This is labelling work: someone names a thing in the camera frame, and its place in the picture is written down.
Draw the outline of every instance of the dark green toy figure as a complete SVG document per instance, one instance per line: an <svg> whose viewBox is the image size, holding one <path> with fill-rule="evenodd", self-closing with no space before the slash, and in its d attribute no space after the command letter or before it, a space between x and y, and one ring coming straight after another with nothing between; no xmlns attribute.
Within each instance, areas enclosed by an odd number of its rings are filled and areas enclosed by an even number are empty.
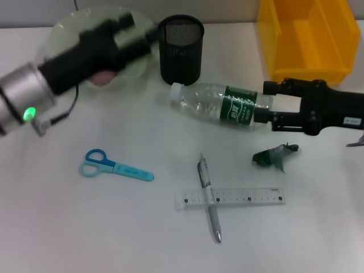
<svg viewBox="0 0 364 273"><path fill-rule="evenodd" d="M282 144L273 149L265 150L253 155L253 161L262 167L269 167L274 164L276 168L284 172L283 158L298 151L298 148L298 145L288 145L287 142L287 144Z"/></svg>

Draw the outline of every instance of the black mesh pen holder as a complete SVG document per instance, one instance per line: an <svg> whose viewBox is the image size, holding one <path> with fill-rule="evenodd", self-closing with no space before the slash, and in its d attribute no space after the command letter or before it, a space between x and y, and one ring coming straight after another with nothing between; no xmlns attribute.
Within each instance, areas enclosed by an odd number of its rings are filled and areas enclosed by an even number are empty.
<svg viewBox="0 0 364 273"><path fill-rule="evenodd" d="M174 15L159 23L160 74L172 85L193 84L201 74L204 26L189 15Z"/></svg>

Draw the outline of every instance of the green bottle label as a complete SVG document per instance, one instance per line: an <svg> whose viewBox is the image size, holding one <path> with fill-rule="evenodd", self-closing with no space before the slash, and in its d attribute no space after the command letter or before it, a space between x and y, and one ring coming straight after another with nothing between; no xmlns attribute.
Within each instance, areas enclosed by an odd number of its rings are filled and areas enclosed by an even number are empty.
<svg viewBox="0 0 364 273"><path fill-rule="evenodd" d="M249 125L253 117L258 92L227 86L220 119Z"/></svg>

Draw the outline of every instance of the gray wall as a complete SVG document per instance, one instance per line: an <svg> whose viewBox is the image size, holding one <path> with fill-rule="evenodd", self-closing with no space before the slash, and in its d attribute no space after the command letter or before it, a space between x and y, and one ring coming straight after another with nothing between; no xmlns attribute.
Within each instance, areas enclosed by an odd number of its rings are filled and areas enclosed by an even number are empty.
<svg viewBox="0 0 364 273"><path fill-rule="evenodd" d="M117 3L139 10L155 21L172 14L189 14L205 23L254 21L259 2L260 0L77 0L80 9ZM356 18L364 19L364 0L348 2ZM0 0L0 27L52 26L74 10L73 0Z"/></svg>

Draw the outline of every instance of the green led light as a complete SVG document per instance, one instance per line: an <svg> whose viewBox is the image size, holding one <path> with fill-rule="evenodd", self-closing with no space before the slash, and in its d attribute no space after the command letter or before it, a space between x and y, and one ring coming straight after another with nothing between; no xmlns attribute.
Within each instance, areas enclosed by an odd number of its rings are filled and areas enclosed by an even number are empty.
<svg viewBox="0 0 364 273"><path fill-rule="evenodd" d="M23 119L28 121L35 116L36 109L34 107L29 107L27 110L24 111Z"/></svg>

